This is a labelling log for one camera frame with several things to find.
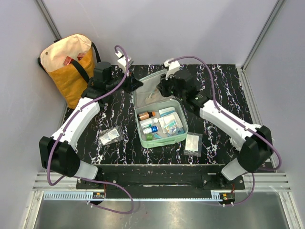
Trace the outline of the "clear bag yellow items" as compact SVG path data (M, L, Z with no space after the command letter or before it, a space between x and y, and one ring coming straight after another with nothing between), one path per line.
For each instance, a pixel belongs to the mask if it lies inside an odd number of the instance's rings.
M146 104L156 103L163 100L164 97L162 96L161 92L158 88L155 88L144 100Z

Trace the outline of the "blue mask packet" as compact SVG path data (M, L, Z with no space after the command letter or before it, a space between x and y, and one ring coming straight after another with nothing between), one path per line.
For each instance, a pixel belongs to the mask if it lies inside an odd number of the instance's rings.
M175 108L174 107L168 107L168 108L164 108L162 110L159 110L159 113L160 113L160 117L163 117L165 115L168 115L172 112L176 112Z

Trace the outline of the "white gauze pad packet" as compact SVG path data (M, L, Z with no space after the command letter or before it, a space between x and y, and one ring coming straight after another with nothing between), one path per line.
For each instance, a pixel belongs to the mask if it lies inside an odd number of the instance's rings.
M166 133L165 133L164 126L165 126L166 124L168 124L169 122L171 122L171 121L175 121L175 122L178 124L178 127L182 127L182 128L183 128L182 121L181 121L179 115L178 115L176 112L172 112L172 113L170 113L170 114L168 114L168 115L165 115L165 116L163 116L163 117L160 117L158 120L159 120L161 129L162 129L162 131L163 131L164 134L166 134Z

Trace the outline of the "mint green medicine case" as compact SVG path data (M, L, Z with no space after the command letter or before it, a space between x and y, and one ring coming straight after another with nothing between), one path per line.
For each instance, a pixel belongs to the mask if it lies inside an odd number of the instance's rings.
M167 70L160 70L158 72L152 73L146 77L143 77L140 79L141 82L143 82L143 86L138 88L133 92L133 104L134 104L134 111L135 115L143 113L143 112L156 112L156 118L160 118L159 110L168 108L168 107L174 107L176 112L178 113L182 124L183 129L185 131L184 134L181 135L174 135L168 137L166 134L163 133L161 126L159 123L156 125L158 126L159 131L157 132L158 135L160 135L161 139L155 139L153 138L152 141L146 141L145 140L145 134L142 131L142 128L139 124L139 120L136 120L137 130L139 134L139 139L141 142L142 147L144 148L154 148L154 147L160 147L160 146L166 146L166 145L174 145L176 143L182 142L186 139L187 133L188 133L188 124L184 115L184 111L180 105L180 103L173 98L173 96L170 97L164 97L163 100L146 104L145 99L147 96L156 88L156 86L160 83L160 78L167 73Z

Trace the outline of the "teal plaster packet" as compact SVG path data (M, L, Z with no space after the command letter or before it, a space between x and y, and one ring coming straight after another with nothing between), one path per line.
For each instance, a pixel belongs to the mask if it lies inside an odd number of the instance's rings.
M164 129L168 137L185 133L184 129L182 127L178 127L178 124L175 121L171 121L166 124Z

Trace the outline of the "brown bottle orange cap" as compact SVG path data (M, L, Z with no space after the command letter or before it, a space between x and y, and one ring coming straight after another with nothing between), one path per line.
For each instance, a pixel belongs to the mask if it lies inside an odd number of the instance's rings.
M156 116L155 111L143 112L143 113L137 114L137 118L138 118L139 121L143 121L143 120L149 119L149 118L154 117L154 116Z

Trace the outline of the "white pill bottle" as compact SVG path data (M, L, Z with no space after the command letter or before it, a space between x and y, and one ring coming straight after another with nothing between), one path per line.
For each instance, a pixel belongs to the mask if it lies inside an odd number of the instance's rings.
M140 124L141 128L148 128L158 122L159 122L158 118L148 118L143 121L140 121L139 124Z

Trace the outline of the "cyan sachet strip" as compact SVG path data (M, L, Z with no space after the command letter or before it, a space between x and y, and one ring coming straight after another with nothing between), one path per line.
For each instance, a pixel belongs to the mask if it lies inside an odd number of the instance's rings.
M160 136L160 135L158 135L157 133L155 133L154 135L153 135L153 137L155 138L155 139L161 139L162 137Z

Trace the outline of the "clear bag white leaflets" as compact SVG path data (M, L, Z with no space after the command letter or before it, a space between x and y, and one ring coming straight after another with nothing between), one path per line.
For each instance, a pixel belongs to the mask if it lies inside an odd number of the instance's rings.
M98 133L98 143L106 146L123 140L122 127L116 126Z

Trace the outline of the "small green box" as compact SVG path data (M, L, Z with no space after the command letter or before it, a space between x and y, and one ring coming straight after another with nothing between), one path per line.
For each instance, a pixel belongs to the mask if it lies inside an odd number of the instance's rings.
M145 140L146 140L146 141L152 141L152 140L153 140L153 134L147 134L147 135L145 136Z

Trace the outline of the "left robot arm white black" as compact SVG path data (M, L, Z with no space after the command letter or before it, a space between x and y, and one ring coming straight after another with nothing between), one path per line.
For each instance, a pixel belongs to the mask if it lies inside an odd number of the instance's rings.
M77 142L89 122L99 113L101 106L110 96L110 92L123 89L131 93L143 86L132 72L126 71L117 78L112 77L111 64L99 62L89 77L81 65L72 63L87 83L81 98L66 120L51 137L42 137L39 141L41 164L48 172L56 172L66 177L87 179L89 186L96 189L102 186L103 177L96 166L80 160L75 152Z

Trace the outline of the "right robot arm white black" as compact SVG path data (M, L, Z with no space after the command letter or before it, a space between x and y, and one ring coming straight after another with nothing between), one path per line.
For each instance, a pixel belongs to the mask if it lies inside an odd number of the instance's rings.
M221 107L209 95L199 91L188 71L163 74L157 89L163 97L174 96L196 116L216 125L230 136L232 145L239 151L237 158L227 163L217 176L217 185L227 189L234 179L253 173L273 154L271 131L264 125L245 122Z

